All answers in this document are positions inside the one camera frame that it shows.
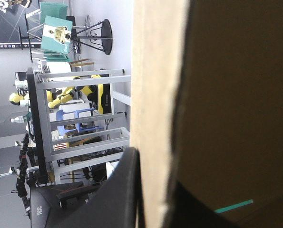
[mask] figurine picture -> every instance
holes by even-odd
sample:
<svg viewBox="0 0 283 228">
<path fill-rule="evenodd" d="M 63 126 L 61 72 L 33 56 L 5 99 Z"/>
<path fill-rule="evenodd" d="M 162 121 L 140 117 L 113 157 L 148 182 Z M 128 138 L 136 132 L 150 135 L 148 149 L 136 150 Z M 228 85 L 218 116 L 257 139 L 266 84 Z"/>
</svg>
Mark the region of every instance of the figurine picture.
<svg viewBox="0 0 283 228">
<path fill-rule="evenodd" d="M 49 30 L 49 33 L 54 34 L 55 40 L 61 44 L 70 42 L 71 31 L 68 31 L 66 26 L 56 27 L 55 30 Z"/>
<path fill-rule="evenodd" d="M 6 13 L 15 5 L 21 5 L 24 8 L 28 8 L 31 5 L 31 2 L 32 0 L 0 0 L 0 10 Z"/>
</svg>

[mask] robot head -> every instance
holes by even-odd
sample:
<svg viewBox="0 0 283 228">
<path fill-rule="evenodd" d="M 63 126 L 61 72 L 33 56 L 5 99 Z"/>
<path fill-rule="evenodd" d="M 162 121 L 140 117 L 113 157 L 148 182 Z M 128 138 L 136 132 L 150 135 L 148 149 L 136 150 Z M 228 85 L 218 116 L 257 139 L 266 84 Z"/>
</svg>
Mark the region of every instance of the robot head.
<svg viewBox="0 0 283 228">
<path fill-rule="evenodd" d="M 24 97 L 18 93 L 12 93 L 9 96 L 9 102 L 13 105 L 20 105 L 20 100 L 24 100 Z"/>
</svg>

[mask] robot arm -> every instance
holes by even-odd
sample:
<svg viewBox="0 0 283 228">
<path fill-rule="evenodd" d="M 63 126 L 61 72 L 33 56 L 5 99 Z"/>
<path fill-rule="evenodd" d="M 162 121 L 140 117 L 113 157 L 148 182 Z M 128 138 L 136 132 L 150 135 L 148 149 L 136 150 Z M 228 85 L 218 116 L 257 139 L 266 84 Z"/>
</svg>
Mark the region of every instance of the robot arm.
<svg viewBox="0 0 283 228">
<path fill-rule="evenodd" d="M 48 103 L 49 108 L 54 108 L 59 104 L 64 104 L 73 99 L 74 93 L 76 92 L 74 87 L 67 87 L 57 98 Z"/>
</svg>

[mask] metal frame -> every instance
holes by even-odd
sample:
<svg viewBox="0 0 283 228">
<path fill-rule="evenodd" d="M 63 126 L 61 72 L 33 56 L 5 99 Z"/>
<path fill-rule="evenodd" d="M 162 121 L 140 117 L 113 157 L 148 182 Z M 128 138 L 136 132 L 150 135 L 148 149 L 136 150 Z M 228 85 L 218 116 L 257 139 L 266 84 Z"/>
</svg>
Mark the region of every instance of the metal frame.
<svg viewBox="0 0 283 228">
<path fill-rule="evenodd" d="M 87 160 L 87 161 L 82 161 L 82 162 L 78 162 L 78 163 L 74 163 L 74 164 L 70 164 L 70 165 L 65 165 L 65 166 L 62 166 L 62 167 L 59 167 L 56 162 L 53 162 L 54 173 L 55 173 L 55 183 L 61 184 L 61 177 L 60 176 L 61 176 L 62 173 L 82 169 L 82 168 L 85 168 L 85 167 L 88 167 L 88 166 L 93 166 L 93 165 L 98 165 L 98 164 L 118 160 L 118 159 L 121 158 L 121 156 L 122 156 L 122 152 L 115 153 L 115 154 L 112 154 L 112 155 L 107 155 L 107 156 L 100 157 L 100 158 L 94 158 L 94 159 L 90 159 L 90 160 Z"/>
<path fill-rule="evenodd" d="M 41 137 L 43 141 L 42 145 L 43 145 L 43 151 L 44 151 L 44 157 L 45 157 L 45 161 L 44 162 L 42 161 L 41 163 L 39 163 L 39 168 L 41 169 L 41 165 L 43 165 L 43 163 L 45 164 L 45 162 L 52 162 L 54 173 L 55 173 L 55 179 L 57 180 L 56 183 L 60 181 L 60 177 L 59 177 L 60 173 L 63 173 L 65 171 L 76 170 L 79 168 L 84 168 L 85 167 L 84 165 L 86 165 L 87 167 L 91 163 L 100 164 L 103 161 L 108 162 L 108 161 L 116 160 L 121 157 L 120 155 L 121 153 L 118 153 L 117 156 L 109 155 L 109 156 L 92 159 L 89 161 L 83 161 L 83 162 L 78 162 L 78 163 L 74 163 L 71 165 L 62 166 L 62 167 L 58 167 L 56 165 L 56 162 L 55 162 L 56 160 L 71 158 L 71 157 L 75 157 L 75 156 L 79 156 L 83 154 L 89 154 L 89 153 L 94 153 L 94 152 L 99 152 L 99 151 L 104 151 L 108 149 L 113 149 L 113 148 L 129 145 L 129 131 L 124 127 L 95 132 L 95 133 L 88 133 L 88 134 L 64 138 L 64 139 L 60 139 L 56 141 L 52 140 L 52 135 L 51 135 L 51 129 L 57 126 L 61 126 L 61 125 L 77 124 L 77 123 L 84 123 L 84 122 L 90 122 L 90 121 L 124 117 L 125 116 L 124 113 L 114 112 L 114 101 L 113 100 L 117 99 L 127 105 L 130 105 L 130 97 L 123 95 L 119 92 L 114 92 L 113 83 L 129 82 L 131 80 L 131 77 L 124 76 L 124 75 L 112 76 L 112 74 L 119 74 L 123 72 L 124 72 L 123 69 L 116 69 L 116 70 L 70 72 L 70 73 L 62 73 L 62 74 L 42 74 L 39 72 L 38 69 L 34 70 L 33 76 L 34 76 L 34 82 L 35 82 L 35 93 L 36 93 L 36 100 L 38 102 L 37 108 L 39 111 L 40 132 L 41 132 Z M 46 78 L 51 78 L 51 77 L 89 76 L 89 75 L 94 75 L 94 74 L 109 74 L 109 77 L 86 78 L 86 79 L 80 79 L 80 80 L 56 81 L 56 82 L 45 81 Z M 69 87 L 69 86 L 86 86 L 86 85 L 96 85 L 96 84 L 110 84 L 112 113 L 50 122 L 46 89 Z M 114 134 L 114 135 L 117 134 L 119 137 L 107 139 L 101 142 L 95 142 L 95 143 L 91 143 L 87 145 L 60 149 L 56 151 L 54 151 L 54 148 L 53 148 L 53 145 L 55 144 L 79 141 L 79 140 L 83 140 L 89 137 L 105 136 L 105 135 L 110 135 L 110 134 Z"/>
</svg>

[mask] gray metal bar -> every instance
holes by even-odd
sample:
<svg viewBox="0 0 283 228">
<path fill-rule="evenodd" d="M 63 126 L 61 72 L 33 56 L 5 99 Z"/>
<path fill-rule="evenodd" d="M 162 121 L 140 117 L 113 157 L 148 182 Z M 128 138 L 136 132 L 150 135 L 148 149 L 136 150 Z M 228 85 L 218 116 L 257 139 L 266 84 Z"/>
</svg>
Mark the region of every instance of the gray metal bar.
<svg viewBox="0 0 283 228">
<path fill-rule="evenodd" d="M 39 89 L 54 89 L 63 88 L 70 86 L 91 86 L 98 84 L 109 84 L 109 83 L 120 83 L 131 81 L 131 75 L 125 76 L 113 76 L 113 77 L 100 77 L 100 78 L 87 78 L 80 80 L 68 80 L 68 81 L 57 81 L 57 82 L 42 82 L 36 84 L 37 90 Z"/>
<path fill-rule="evenodd" d="M 50 161 L 71 158 L 71 157 L 88 154 L 88 153 L 94 153 L 98 151 L 109 150 L 121 146 L 127 146 L 130 143 L 129 138 L 130 137 L 110 139 L 110 140 L 95 142 L 83 146 L 76 146 L 73 148 L 57 150 L 52 153 Z"/>
<path fill-rule="evenodd" d="M 111 134 L 111 133 L 120 133 L 121 130 L 122 130 L 121 128 L 115 128 L 115 129 L 106 130 L 106 131 L 82 134 L 82 135 L 78 135 L 78 136 L 73 136 L 73 137 L 69 137 L 69 138 L 55 140 L 55 141 L 52 141 L 52 143 L 54 145 L 57 145 L 57 144 L 60 144 L 60 143 L 68 143 L 68 142 L 73 142 L 73 141 L 79 141 L 79 140 L 83 140 L 83 139 L 90 138 L 90 137 L 97 137 L 97 136 L 107 135 L 107 134 Z"/>
<path fill-rule="evenodd" d="M 52 128 L 55 128 L 57 126 L 86 123 L 86 122 L 92 122 L 92 121 L 97 121 L 97 120 L 113 119 L 113 118 L 119 118 L 119 117 L 124 117 L 124 116 L 125 116 L 124 113 L 118 113 L 114 115 L 112 114 L 93 115 L 90 117 L 80 117 L 80 118 L 75 118 L 75 119 L 53 121 L 53 122 L 50 122 L 50 125 Z"/>
<path fill-rule="evenodd" d="M 72 170 L 78 170 L 78 169 L 81 169 L 87 166 L 93 166 L 97 164 L 102 164 L 102 163 L 118 160 L 121 158 L 121 156 L 122 156 L 122 152 L 115 153 L 115 154 L 111 154 L 111 155 L 107 155 L 107 156 L 103 156 L 99 158 L 94 158 L 91 160 L 86 160 L 86 161 L 81 161 L 81 162 L 77 162 L 77 163 L 66 165 L 66 166 L 61 166 L 57 169 L 58 169 L 58 173 L 65 173 L 65 172 L 72 171 Z"/>
<path fill-rule="evenodd" d="M 42 132 L 42 140 L 43 140 L 43 149 L 45 154 L 45 159 L 49 159 L 51 157 L 51 128 L 49 128 L 48 122 L 48 115 L 46 110 L 46 91 L 39 90 L 37 91 L 37 100 L 38 100 L 38 107 L 39 107 L 39 118 L 40 118 L 40 126 Z"/>
<path fill-rule="evenodd" d="M 115 70 L 91 70 L 91 71 L 78 71 L 68 73 L 55 73 L 55 74 L 39 74 L 41 78 L 52 77 L 68 77 L 68 76 L 89 76 L 89 75 L 105 75 L 105 74 L 123 74 L 124 69 Z"/>
<path fill-rule="evenodd" d="M 122 93 L 113 91 L 113 98 L 124 103 L 124 104 L 126 104 L 126 105 L 131 106 L 131 97 L 130 96 L 127 96 L 127 95 L 124 95 Z"/>
</svg>

